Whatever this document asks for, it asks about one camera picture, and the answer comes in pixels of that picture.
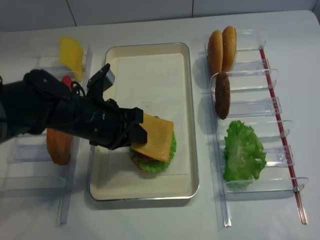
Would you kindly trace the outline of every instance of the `sesame bun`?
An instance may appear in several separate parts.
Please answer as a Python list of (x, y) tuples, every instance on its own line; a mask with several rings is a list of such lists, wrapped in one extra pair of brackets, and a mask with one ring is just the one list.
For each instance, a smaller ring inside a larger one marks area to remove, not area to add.
[(222, 33), (223, 61), (222, 71), (229, 72), (234, 64), (237, 48), (237, 33), (233, 26), (227, 26)]
[(221, 72), (223, 56), (223, 35), (220, 30), (215, 30), (208, 43), (208, 64), (212, 75)]

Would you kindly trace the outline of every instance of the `white wall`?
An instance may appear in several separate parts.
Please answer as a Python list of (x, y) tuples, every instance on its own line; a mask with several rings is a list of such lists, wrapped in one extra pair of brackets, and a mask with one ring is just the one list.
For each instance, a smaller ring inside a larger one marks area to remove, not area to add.
[(192, 17), (193, 0), (68, 0), (76, 24), (94, 25)]
[(311, 10), (317, 0), (194, 0), (193, 17)]
[[(0, 0), (0, 32), (312, 10), (316, 3), (317, 0)], [(320, 19), (320, 0), (314, 13)]]
[(0, 0), (0, 32), (75, 26), (66, 0)]

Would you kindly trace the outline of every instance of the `food item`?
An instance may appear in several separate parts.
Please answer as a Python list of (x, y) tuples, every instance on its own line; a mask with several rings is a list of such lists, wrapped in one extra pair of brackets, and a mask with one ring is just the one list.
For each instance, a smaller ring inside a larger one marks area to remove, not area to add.
[(60, 37), (59, 61), (70, 68), (75, 78), (81, 82), (83, 78), (82, 60), (84, 50), (79, 42), (69, 36)]
[(169, 162), (174, 123), (144, 113), (140, 125), (148, 133), (147, 143), (133, 143), (131, 148), (158, 161)]
[[(232, 121), (224, 137), (225, 169), (223, 178), (226, 182), (258, 179), (266, 166), (266, 153), (254, 129), (243, 122)], [(235, 184), (246, 187), (247, 183)]]
[(227, 26), (222, 33), (223, 60), (222, 71), (229, 72), (234, 64), (237, 48), (237, 32), (233, 26)]
[(51, 128), (46, 130), (46, 148), (52, 161), (58, 165), (68, 165), (72, 136)]
[(223, 64), (223, 37), (220, 30), (215, 30), (208, 43), (208, 63), (212, 75), (220, 73)]
[(172, 142), (170, 147), (170, 157), (169, 161), (158, 161), (154, 158), (143, 155), (139, 152), (134, 151), (130, 148), (130, 155), (132, 162), (142, 171), (147, 173), (159, 173), (167, 169), (173, 159), (177, 148), (177, 142), (175, 133), (172, 134)]
[(219, 118), (226, 119), (230, 108), (230, 82), (228, 74), (220, 72), (215, 79), (215, 111)]

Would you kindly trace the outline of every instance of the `white table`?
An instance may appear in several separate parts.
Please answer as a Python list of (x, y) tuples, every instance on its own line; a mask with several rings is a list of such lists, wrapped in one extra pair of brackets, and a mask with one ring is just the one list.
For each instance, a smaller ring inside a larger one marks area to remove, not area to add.
[[(204, 42), (216, 29), (233, 25), (241, 29), (266, 29), (265, 53), (280, 75), (275, 89), (282, 119), (294, 126), (288, 139), (297, 176), (309, 177), (301, 192), (309, 225), (301, 225), (294, 197), (277, 200), (231, 202), (232, 227), (218, 231), (209, 163), (209, 149), (201, 102), (204, 62), (197, 61)], [(28, 53), (29, 45), (46, 44), (60, 35), (90, 44), (91, 74), (104, 63), (114, 46), (183, 42), (190, 49), (196, 143), (200, 188), (185, 206), (174, 202), (107, 205), (96, 204), (86, 194), (89, 143), (80, 141), (67, 224), (56, 227), (57, 200), (23, 203), (12, 200), (12, 209), (0, 216), (0, 236), (6, 239), (317, 239), (320, 226), (319, 160), (319, 57), (320, 27), (309, 11), (213, 16), (155, 22), (69, 27), (0, 33), (0, 58)], [(28, 225), (20, 221), (29, 219)]]

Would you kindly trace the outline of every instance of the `yellow food item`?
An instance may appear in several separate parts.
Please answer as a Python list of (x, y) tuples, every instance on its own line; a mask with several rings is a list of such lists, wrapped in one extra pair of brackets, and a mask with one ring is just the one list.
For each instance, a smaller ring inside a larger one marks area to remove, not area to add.
[(84, 50), (79, 42), (69, 36), (60, 37), (59, 61), (73, 71), (75, 78), (81, 82), (83, 79), (82, 59)]
[(169, 162), (174, 123), (144, 113), (143, 123), (140, 125), (148, 133), (147, 143), (133, 143), (131, 144), (131, 148), (150, 158)]

